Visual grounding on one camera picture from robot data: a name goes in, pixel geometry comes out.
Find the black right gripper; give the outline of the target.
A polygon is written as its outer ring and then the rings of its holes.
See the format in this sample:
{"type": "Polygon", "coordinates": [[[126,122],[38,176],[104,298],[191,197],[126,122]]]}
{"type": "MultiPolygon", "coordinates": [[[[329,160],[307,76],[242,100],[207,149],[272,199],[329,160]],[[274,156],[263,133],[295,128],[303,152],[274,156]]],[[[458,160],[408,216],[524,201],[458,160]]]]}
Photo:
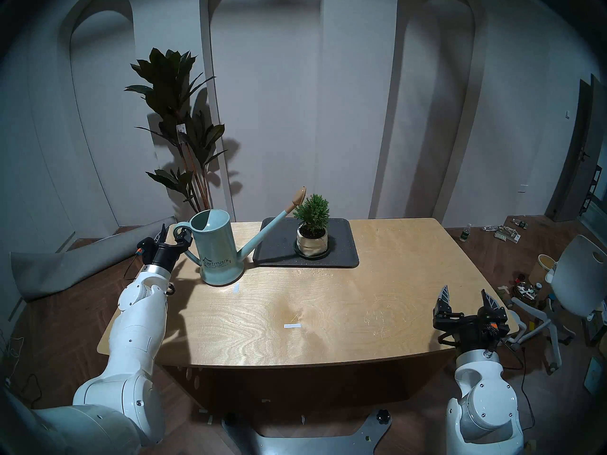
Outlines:
{"type": "Polygon", "coordinates": [[[508,335],[507,312],[503,306],[481,290],[482,307],[477,315],[452,313],[448,286],[444,285],[437,299],[438,314],[433,327],[443,334],[438,343],[457,350],[496,350],[499,342],[508,335]]]}

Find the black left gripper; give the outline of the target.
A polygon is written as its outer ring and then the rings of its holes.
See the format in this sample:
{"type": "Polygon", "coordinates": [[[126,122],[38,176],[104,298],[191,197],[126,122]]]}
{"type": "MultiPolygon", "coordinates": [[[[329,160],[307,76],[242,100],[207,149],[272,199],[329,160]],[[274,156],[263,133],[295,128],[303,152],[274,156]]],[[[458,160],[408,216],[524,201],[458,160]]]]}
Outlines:
{"type": "Polygon", "coordinates": [[[155,249],[155,254],[150,265],[158,266],[162,269],[174,269],[181,254],[184,254],[189,250],[189,247],[193,242],[193,235],[189,227],[175,227],[175,245],[168,245],[165,243],[167,236],[168,230],[166,225],[163,224],[161,231],[159,232],[159,245],[157,245],[155,249]]]}

